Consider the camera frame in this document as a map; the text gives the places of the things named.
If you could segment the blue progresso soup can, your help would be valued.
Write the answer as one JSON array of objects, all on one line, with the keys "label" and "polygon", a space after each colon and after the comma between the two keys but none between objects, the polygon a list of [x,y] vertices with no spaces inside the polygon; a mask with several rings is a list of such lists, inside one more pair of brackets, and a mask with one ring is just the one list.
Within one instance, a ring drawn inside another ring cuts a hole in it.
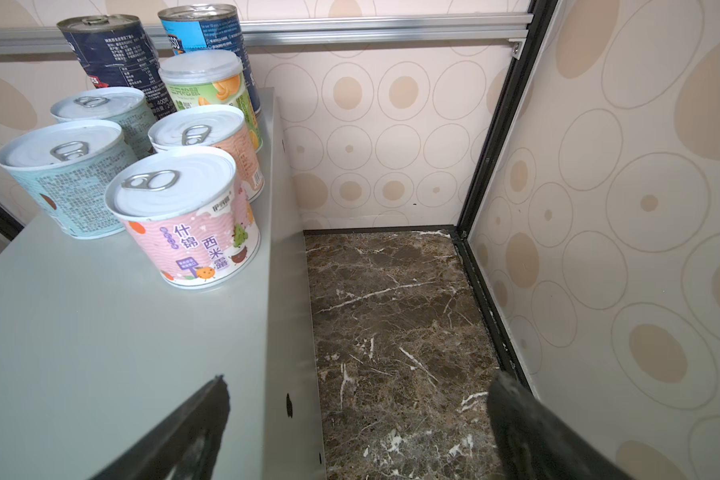
[{"label": "blue progresso soup can", "polygon": [[259,92],[253,78],[237,7],[230,4],[191,4],[157,13],[175,55],[198,50],[226,50],[237,55],[253,110],[260,112]]}]

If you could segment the dark blue red soup can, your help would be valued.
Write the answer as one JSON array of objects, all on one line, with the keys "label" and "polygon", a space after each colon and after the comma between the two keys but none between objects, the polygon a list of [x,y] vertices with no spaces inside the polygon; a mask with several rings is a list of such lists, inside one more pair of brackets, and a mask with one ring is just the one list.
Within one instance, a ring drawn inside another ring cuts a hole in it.
[{"label": "dark blue red soup can", "polygon": [[132,87],[157,119],[176,111],[159,74],[158,52],[134,15],[88,15],[57,23],[96,88]]}]

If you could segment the peach label can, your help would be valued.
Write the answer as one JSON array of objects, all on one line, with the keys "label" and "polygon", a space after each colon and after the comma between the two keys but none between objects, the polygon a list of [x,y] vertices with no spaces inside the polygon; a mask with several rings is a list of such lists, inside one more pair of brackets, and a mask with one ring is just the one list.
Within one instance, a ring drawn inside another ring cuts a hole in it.
[{"label": "peach label can", "polygon": [[249,201],[255,200],[265,185],[256,153],[259,143],[254,137],[243,111],[230,105],[204,105],[177,111],[158,120],[148,130],[148,138],[157,152],[207,146],[231,155]]}]

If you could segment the yellow label can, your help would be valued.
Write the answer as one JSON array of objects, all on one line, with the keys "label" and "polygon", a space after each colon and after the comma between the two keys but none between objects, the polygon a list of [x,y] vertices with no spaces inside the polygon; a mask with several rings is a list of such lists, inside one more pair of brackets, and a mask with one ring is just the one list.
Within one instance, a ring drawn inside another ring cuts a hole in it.
[{"label": "yellow label can", "polygon": [[158,74],[178,111],[207,105],[228,105],[244,115],[249,136],[258,152],[263,139],[244,76],[243,63],[227,50],[197,50],[160,63]]}]

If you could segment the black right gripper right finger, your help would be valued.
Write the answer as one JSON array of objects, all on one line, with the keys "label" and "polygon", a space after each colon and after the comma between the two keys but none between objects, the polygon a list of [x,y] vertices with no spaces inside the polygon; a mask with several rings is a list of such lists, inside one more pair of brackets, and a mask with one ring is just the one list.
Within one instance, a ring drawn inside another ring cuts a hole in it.
[{"label": "black right gripper right finger", "polygon": [[507,479],[627,479],[511,375],[497,373],[486,400]]}]

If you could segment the white lid can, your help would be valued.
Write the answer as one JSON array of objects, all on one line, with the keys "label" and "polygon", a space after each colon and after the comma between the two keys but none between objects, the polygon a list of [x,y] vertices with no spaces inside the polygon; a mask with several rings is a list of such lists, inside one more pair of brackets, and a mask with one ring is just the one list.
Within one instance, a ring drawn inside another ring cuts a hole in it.
[{"label": "white lid can", "polygon": [[6,170],[72,238],[92,240],[124,227],[106,207],[108,184],[137,161],[122,127],[109,120],[58,123],[0,149]]}]

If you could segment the teal label can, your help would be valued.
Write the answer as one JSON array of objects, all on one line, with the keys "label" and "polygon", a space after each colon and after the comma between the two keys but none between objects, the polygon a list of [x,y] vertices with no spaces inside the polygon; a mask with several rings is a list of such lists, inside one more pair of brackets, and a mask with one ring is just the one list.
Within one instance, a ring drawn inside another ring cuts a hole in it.
[{"label": "teal label can", "polygon": [[132,87],[106,87],[81,92],[51,106],[59,122],[108,120],[119,124],[125,142],[139,159],[155,153],[148,131],[156,123],[146,95]]}]

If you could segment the pink label can back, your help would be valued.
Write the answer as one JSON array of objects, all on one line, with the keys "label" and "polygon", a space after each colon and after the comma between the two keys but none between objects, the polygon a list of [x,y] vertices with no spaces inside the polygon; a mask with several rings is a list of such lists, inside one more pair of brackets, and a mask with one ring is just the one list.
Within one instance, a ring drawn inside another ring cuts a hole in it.
[{"label": "pink label can back", "polygon": [[261,231],[233,157],[208,146],[156,153],[121,171],[104,202],[163,279],[216,285],[256,256]]}]

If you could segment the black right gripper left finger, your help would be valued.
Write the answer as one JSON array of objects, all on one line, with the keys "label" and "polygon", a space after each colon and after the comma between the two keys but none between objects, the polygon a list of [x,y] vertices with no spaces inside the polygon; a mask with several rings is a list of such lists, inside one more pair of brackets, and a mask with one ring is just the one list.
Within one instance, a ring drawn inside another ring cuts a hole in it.
[{"label": "black right gripper left finger", "polygon": [[230,414],[228,386],[214,377],[96,479],[210,479]]}]

